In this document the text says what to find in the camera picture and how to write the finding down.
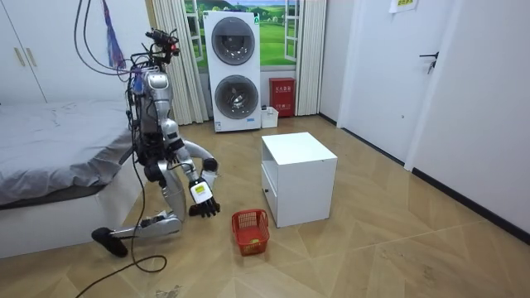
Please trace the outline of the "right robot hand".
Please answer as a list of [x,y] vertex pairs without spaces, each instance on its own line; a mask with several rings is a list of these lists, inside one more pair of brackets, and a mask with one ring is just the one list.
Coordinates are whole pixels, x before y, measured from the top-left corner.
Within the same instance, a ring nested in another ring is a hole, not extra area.
[[220,204],[216,202],[213,192],[205,179],[189,182],[190,194],[195,202],[189,208],[189,216],[198,216],[202,218],[215,216],[220,212]]

